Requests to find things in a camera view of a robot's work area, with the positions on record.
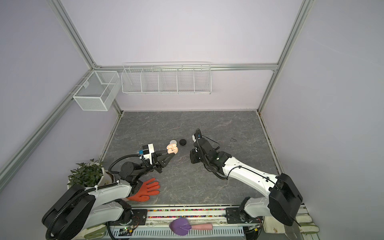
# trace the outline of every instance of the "white wire shelf basket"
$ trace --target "white wire shelf basket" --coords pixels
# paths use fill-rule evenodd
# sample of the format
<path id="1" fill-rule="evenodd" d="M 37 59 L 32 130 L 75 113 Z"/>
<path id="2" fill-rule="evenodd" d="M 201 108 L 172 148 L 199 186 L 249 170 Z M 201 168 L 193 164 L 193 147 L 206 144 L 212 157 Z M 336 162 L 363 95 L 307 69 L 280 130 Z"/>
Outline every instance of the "white wire shelf basket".
<path id="1" fill-rule="evenodd" d="M 126 94 L 210 94 L 210 64 L 125 66 L 121 74 Z"/>
<path id="2" fill-rule="evenodd" d="M 84 111 L 108 111 L 120 88 L 117 71 L 93 71 L 73 98 Z"/>

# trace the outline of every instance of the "pink handle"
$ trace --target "pink handle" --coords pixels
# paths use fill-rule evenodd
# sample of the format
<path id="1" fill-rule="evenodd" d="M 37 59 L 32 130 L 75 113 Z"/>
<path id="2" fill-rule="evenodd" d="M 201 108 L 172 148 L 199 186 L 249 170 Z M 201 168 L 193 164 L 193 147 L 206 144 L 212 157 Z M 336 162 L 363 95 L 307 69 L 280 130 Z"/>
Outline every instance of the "pink handle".
<path id="1" fill-rule="evenodd" d="M 210 223 L 191 225 L 191 227 L 195 230 L 212 230 L 212 224 Z"/>

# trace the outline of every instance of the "gray marble surface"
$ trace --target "gray marble surface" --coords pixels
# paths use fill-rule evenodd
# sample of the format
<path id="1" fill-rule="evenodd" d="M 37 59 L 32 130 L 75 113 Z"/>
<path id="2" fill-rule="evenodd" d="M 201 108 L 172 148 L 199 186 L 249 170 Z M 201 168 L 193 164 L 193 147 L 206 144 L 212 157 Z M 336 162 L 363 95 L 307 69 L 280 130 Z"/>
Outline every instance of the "gray marble surface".
<path id="1" fill-rule="evenodd" d="M 184 138 L 187 144 L 178 144 L 179 152 L 161 174 L 153 171 L 141 178 L 145 181 L 154 177 L 161 186 L 160 194 L 142 204 L 240 204 L 248 196 L 262 197 L 236 179 L 217 178 L 202 163 L 191 164 L 189 151 L 193 149 L 196 128 L 217 141 L 220 151 L 256 169 L 277 174 L 254 111 L 125 112 L 105 156 L 105 166 L 121 156 L 137 153 L 142 145 L 153 143 L 155 150 L 163 150 L 170 140 Z M 119 170 L 124 161 L 113 169 Z M 140 163 L 138 158 L 129 161 Z"/>

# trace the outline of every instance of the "green leaves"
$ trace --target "green leaves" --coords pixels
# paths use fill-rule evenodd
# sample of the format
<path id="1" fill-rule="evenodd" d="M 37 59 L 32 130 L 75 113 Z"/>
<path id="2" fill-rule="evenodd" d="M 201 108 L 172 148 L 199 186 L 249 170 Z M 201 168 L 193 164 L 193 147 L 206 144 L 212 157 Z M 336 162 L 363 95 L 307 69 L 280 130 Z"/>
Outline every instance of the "green leaves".
<path id="1" fill-rule="evenodd" d="M 69 186 L 76 184 L 84 185 L 85 187 L 94 187 L 100 181 L 103 176 L 102 164 L 103 162 L 90 160 L 89 163 L 76 163 L 79 165 L 78 169 L 71 170 L 72 175 L 69 175 Z"/>

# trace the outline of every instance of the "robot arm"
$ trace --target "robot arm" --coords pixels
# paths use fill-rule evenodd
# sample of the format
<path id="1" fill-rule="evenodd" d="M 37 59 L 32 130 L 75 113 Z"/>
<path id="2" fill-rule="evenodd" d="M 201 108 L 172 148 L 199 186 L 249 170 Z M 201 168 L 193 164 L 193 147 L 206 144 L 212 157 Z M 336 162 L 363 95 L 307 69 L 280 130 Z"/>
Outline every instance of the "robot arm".
<path id="1" fill-rule="evenodd" d="M 141 176 L 153 170 L 161 173 L 175 156 L 167 150 L 155 151 L 153 144 L 144 145 L 139 153 L 121 157 L 111 164 L 109 172 L 121 177 L 117 182 L 87 188 L 74 185 L 68 189 L 42 219 L 47 227 L 46 239 L 71 240 L 85 228 L 110 221 L 130 223 L 131 206 L 121 199 L 135 195 L 143 184 L 139 180 Z M 142 163 L 125 162 L 119 172 L 112 171 L 116 163 L 129 157 L 139 157 Z"/>
<path id="2" fill-rule="evenodd" d="M 292 226 L 303 201 L 291 178 L 286 174 L 276 176 L 252 168 L 226 152 L 217 152 L 203 137 L 199 129 L 192 136 L 195 149 L 190 152 L 191 162 L 202 162 L 204 167 L 220 179 L 233 177 L 264 195 L 262 198 L 247 197 L 236 215 L 243 222 L 257 216 L 273 216 L 279 222 Z"/>

